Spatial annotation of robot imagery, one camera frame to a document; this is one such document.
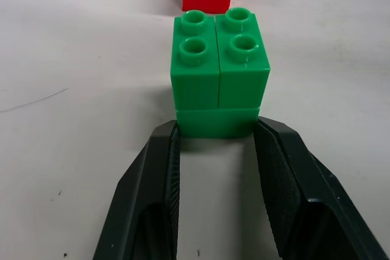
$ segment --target white table surface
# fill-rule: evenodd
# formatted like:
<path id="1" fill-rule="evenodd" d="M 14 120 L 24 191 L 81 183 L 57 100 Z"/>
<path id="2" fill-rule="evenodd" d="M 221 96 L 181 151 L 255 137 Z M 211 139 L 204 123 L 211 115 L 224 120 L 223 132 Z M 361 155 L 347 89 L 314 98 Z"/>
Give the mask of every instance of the white table surface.
<path id="1" fill-rule="evenodd" d="M 118 180 L 175 118 L 179 2 L 0 0 L 0 259 L 93 257 Z M 232 5 L 271 62 L 261 115 L 301 134 L 390 254 L 390 0 Z M 279 259 L 250 138 L 184 140 L 181 188 L 178 259 Z"/>

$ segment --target textured grip surface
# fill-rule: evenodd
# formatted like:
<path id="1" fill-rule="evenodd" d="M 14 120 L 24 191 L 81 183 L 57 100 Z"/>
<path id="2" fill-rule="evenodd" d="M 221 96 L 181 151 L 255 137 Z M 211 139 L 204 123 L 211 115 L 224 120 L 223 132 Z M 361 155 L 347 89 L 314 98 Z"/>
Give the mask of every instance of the textured grip surface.
<path id="1" fill-rule="evenodd" d="M 285 124 L 253 132 L 264 202 L 284 260 L 388 260 L 337 178 Z"/>
<path id="2" fill-rule="evenodd" d="M 176 255 L 180 202 L 180 133 L 178 128 L 175 128 L 171 135 L 168 160 L 165 199 L 166 206 L 168 206 L 169 223 L 171 225 L 172 250 Z"/>
<path id="3" fill-rule="evenodd" d="M 300 191 L 276 137 L 261 124 L 256 128 L 261 189 L 279 256 L 282 256 L 300 206 Z"/>

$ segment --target stacked bricks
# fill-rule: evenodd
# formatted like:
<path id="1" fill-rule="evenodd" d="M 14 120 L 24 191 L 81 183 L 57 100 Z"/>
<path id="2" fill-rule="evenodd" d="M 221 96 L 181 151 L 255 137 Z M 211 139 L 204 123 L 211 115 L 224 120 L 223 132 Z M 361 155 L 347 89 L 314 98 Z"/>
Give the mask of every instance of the stacked bricks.
<path id="1" fill-rule="evenodd" d="M 181 134 L 251 134 L 269 71 L 256 16 L 248 10 L 215 18 L 190 10 L 175 18 L 171 82 Z"/>

